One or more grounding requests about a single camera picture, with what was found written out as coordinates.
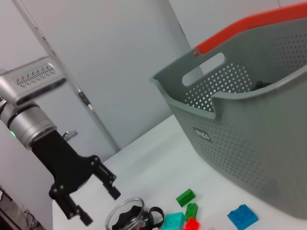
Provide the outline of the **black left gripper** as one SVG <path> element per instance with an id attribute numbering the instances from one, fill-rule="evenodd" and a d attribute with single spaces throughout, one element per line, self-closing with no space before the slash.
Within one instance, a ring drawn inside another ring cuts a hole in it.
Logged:
<path id="1" fill-rule="evenodd" d="M 120 191 L 113 185 L 117 177 L 97 156 L 83 157 L 77 154 L 59 132 L 52 131 L 35 141 L 32 152 L 52 174 L 54 183 L 49 195 L 68 220 L 79 216 L 85 226 L 93 222 L 69 195 L 77 191 L 93 173 L 114 200 L 120 197 Z"/>

